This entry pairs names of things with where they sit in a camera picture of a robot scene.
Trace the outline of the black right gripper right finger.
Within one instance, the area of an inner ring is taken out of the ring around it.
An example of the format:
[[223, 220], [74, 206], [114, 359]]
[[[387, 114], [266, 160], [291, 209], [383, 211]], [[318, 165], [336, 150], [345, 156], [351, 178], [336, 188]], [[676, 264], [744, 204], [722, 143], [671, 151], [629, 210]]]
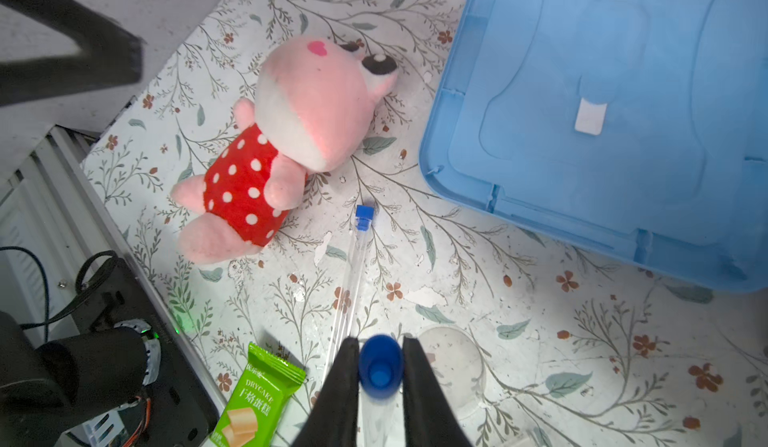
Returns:
[[466, 446], [468, 440], [416, 338], [406, 337], [404, 356], [403, 410], [407, 446]]

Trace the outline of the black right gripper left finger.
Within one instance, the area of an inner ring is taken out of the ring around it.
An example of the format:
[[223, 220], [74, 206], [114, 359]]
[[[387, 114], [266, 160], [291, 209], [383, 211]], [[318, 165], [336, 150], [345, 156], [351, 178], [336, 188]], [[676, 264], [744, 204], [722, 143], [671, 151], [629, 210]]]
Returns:
[[316, 404], [292, 445], [357, 445], [359, 341], [346, 338], [336, 354]]

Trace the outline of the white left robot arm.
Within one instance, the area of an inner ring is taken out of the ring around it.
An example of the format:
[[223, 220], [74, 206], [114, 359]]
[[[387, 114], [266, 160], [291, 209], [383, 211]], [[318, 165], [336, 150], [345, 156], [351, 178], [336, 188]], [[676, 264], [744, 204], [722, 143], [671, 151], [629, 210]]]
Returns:
[[1, 443], [53, 446], [71, 429], [126, 409], [127, 446], [199, 446], [218, 409], [179, 328], [118, 253], [89, 257], [58, 313], [1, 315]]

